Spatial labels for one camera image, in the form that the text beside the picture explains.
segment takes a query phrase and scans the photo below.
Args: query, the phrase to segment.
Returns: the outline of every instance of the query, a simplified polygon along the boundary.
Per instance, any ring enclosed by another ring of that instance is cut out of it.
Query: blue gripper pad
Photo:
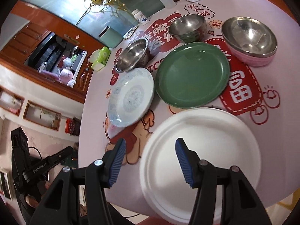
[[[126,141],[124,139],[118,140],[115,148],[118,147],[115,158],[112,161],[112,164],[109,168],[109,180],[108,184],[110,187],[117,181],[122,162],[126,153]]]
[[[175,151],[185,181],[191,186],[191,188],[197,188],[200,181],[198,169],[200,159],[197,153],[190,151],[182,138],[178,138],[176,140]]]

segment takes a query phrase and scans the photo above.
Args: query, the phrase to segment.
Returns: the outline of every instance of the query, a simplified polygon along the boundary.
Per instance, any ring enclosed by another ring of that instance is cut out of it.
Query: stainless steel bowl
[[[169,33],[181,43],[199,42],[207,32],[205,17],[200,14],[188,14],[176,19],[169,26]]]
[[[128,72],[135,67],[145,67],[150,59],[148,44],[145,38],[132,42],[119,56],[115,65],[116,72]]]
[[[224,40],[239,52],[268,58],[276,53],[277,40],[268,26],[256,19],[233,17],[222,26]]]

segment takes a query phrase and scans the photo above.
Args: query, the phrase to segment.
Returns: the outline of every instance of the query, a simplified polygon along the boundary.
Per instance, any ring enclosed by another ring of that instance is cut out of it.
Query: table
[[[157,54],[147,65],[153,76],[161,59],[180,46],[167,33],[167,26],[176,17],[188,13],[201,13],[206,17],[206,39],[223,50],[229,60],[232,72],[229,85],[208,105],[237,115],[256,136],[262,156],[262,172],[256,191],[266,207],[272,205],[300,186],[300,131],[297,126],[300,119],[300,28],[267,0],[201,0],[198,3],[181,0],[175,8],[154,14],[150,23],[140,26],[131,39],[144,36],[150,40],[151,53]],[[270,27],[278,40],[278,51],[272,63],[249,68],[230,53],[220,27],[234,16],[252,17]],[[107,200],[128,210],[157,216],[143,197],[138,160],[151,133],[179,110],[169,107],[155,95],[150,110],[141,121],[108,139],[109,95],[118,77],[122,76],[114,72],[114,62],[128,44],[129,40],[123,41],[112,51],[106,67],[93,74],[81,121],[79,166],[87,166],[101,158],[117,138],[125,138],[132,150],[126,155],[127,164],[122,166],[117,183],[106,191]]]

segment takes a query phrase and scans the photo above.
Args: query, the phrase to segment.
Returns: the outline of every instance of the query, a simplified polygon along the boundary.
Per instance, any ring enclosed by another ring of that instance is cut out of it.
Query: tissue box
[[[107,47],[103,47],[100,50],[94,51],[88,60],[89,62],[93,63],[91,68],[96,71],[99,71],[102,68],[104,68],[108,61],[110,54],[111,54],[111,51]]]

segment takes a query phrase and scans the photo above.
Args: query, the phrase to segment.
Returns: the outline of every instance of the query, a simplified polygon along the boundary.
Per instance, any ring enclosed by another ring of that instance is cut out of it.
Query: green plate
[[[165,57],[155,77],[155,88],[171,106],[200,107],[222,93],[229,75],[229,63],[221,50],[195,42],[180,46]]]

